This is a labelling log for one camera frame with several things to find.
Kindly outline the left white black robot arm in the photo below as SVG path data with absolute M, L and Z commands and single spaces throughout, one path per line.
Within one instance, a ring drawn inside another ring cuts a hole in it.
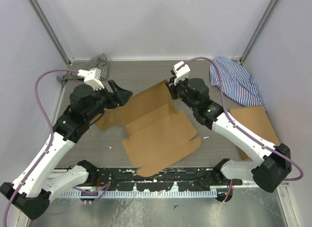
M 26 170 L 13 182 L 3 183 L 0 192 L 29 219 L 39 218 L 50 203 L 62 193 L 80 184 L 93 186 L 98 180 L 97 167 L 83 160 L 72 169 L 49 181 L 48 177 L 63 158 L 75 146 L 82 135 L 98 120 L 105 109 L 124 106 L 132 91 L 119 87 L 109 80 L 112 91 L 105 87 L 81 84 L 74 88 L 70 104 L 53 126 L 45 146 Z

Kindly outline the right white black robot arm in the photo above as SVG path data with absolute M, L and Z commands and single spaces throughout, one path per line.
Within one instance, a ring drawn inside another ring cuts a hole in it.
M 251 161 L 223 159 L 214 167 L 214 179 L 226 185 L 231 179 L 255 182 L 272 193 L 292 171 L 291 152 L 285 144 L 275 145 L 239 123 L 221 105 L 210 99 L 209 88 L 200 78 L 180 80 L 172 77 L 167 83 L 172 99 L 180 99 L 192 111 L 197 122 L 221 134 L 241 150 Z

